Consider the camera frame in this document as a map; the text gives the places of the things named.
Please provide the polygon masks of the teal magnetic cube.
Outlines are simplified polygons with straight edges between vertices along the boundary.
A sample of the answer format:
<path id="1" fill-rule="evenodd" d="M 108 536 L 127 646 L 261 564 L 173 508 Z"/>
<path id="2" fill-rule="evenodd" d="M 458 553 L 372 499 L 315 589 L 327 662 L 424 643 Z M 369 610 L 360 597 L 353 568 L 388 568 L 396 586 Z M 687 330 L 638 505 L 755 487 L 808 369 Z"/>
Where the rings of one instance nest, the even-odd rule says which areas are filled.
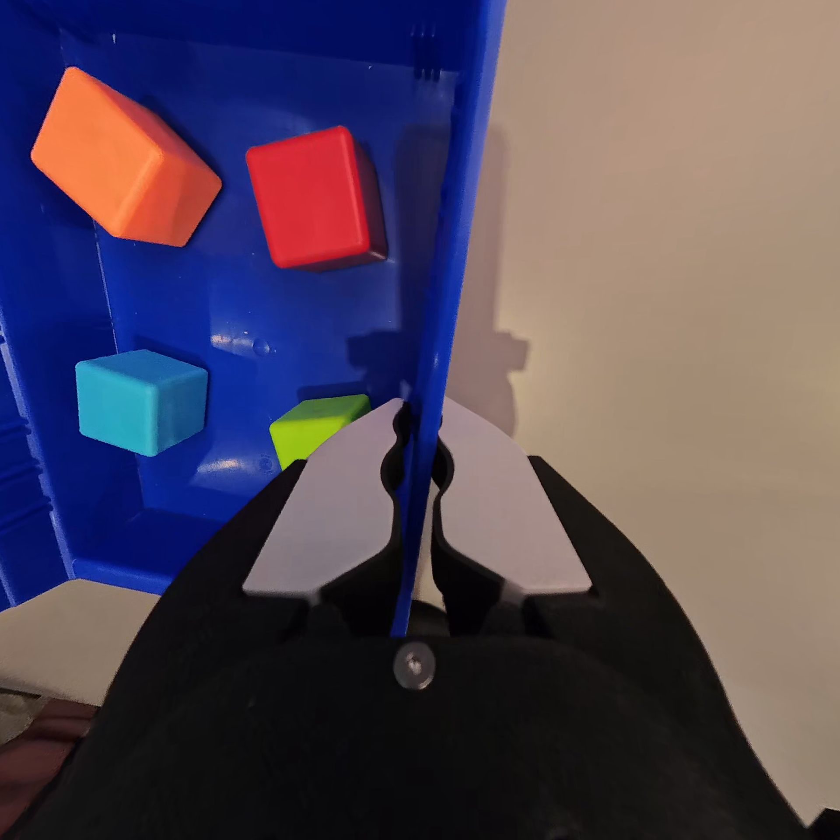
<path id="1" fill-rule="evenodd" d="M 151 350 L 76 363 L 78 428 L 83 437 L 154 457 L 200 433 L 209 373 Z"/>

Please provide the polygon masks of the red magnetic cube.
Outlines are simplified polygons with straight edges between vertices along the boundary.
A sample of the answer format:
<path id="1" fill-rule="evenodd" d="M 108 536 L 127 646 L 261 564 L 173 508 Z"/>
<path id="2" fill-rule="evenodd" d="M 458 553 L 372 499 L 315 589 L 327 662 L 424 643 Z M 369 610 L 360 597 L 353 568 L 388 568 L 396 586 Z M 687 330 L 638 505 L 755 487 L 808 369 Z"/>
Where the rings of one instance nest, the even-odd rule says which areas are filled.
<path id="1" fill-rule="evenodd" d="M 318 273 L 387 260 L 378 176 L 347 128 L 257 145 L 245 159 L 275 266 Z"/>

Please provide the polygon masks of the green magnetic cube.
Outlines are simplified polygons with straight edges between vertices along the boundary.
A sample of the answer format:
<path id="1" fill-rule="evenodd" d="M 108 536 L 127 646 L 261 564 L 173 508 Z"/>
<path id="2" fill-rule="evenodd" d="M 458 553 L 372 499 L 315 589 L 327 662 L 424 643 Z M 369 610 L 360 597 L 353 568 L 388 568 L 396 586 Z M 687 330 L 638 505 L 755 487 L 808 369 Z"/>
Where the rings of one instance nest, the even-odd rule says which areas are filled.
<path id="1" fill-rule="evenodd" d="M 280 469 L 305 460 L 325 441 L 371 410 L 367 395 L 307 399 L 269 425 Z"/>

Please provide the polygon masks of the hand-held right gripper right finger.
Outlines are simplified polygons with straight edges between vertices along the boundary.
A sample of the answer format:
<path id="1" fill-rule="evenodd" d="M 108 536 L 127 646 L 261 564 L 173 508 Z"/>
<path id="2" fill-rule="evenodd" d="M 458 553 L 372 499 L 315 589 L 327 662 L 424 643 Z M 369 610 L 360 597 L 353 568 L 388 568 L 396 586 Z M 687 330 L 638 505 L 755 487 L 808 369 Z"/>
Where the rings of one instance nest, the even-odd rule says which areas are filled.
<path id="1" fill-rule="evenodd" d="M 583 594 L 592 580 L 522 447 L 444 399 L 433 471 L 433 546 L 508 602 Z"/>

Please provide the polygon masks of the person's maroon clothing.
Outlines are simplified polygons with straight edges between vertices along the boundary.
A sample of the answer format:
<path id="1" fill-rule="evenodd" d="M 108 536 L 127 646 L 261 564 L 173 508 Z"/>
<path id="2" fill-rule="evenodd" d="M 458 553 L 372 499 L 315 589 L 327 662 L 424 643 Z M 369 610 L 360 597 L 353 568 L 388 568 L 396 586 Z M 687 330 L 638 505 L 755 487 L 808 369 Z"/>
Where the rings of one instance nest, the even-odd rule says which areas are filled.
<path id="1" fill-rule="evenodd" d="M 1 691 L 1 838 L 16 838 L 88 734 L 100 707 Z"/>

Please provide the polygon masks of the orange magnetic cube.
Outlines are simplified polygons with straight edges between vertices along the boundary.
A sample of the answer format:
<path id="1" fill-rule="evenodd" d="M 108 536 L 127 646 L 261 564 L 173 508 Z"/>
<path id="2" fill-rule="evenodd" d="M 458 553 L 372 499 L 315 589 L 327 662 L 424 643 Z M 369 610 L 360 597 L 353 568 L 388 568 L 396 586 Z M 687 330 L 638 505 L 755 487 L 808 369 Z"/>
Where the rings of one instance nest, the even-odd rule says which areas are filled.
<path id="1" fill-rule="evenodd" d="M 111 236 L 177 248 L 223 185 L 159 116 L 75 66 L 59 81 L 30 159 Z"/>

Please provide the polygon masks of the blue plastic bin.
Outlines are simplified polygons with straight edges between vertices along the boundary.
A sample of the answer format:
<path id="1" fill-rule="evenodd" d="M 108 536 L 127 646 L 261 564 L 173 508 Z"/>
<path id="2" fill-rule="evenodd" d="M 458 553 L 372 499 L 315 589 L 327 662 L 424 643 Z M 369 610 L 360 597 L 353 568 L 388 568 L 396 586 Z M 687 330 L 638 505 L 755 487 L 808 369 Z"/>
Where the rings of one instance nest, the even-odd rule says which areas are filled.
<path id="1" fill-rule="evenodd" d="M 412 406 L 406 627 L 505 6 L 2 2 L 2 610 L 76 578 L 161 594 L 279 474 L 271 422 L 364 393 Z M 68 67 L 220 176 L 185 247 L 110 236 L 32 164 Z M 246 152 L 334 126 L 372 160 L 388 258 L 280 269 Z M 204 430 L 151 458 L 78 430 L 77 363 L 132 350 L 209 374 Z"/>

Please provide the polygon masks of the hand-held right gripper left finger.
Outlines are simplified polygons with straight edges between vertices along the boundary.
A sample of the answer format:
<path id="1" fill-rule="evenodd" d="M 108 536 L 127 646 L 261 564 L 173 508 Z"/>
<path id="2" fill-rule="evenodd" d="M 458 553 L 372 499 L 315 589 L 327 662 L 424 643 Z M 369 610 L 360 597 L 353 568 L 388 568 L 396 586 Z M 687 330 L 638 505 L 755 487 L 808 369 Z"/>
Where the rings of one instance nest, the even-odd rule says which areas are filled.
<path id="1" fill-rule="evenodd" d="M 248 595 L 316 602 L 326 587 L 402 535 L 404 478 L 398 397 L 371 410 L 308 458 L 244 582 Z"/>

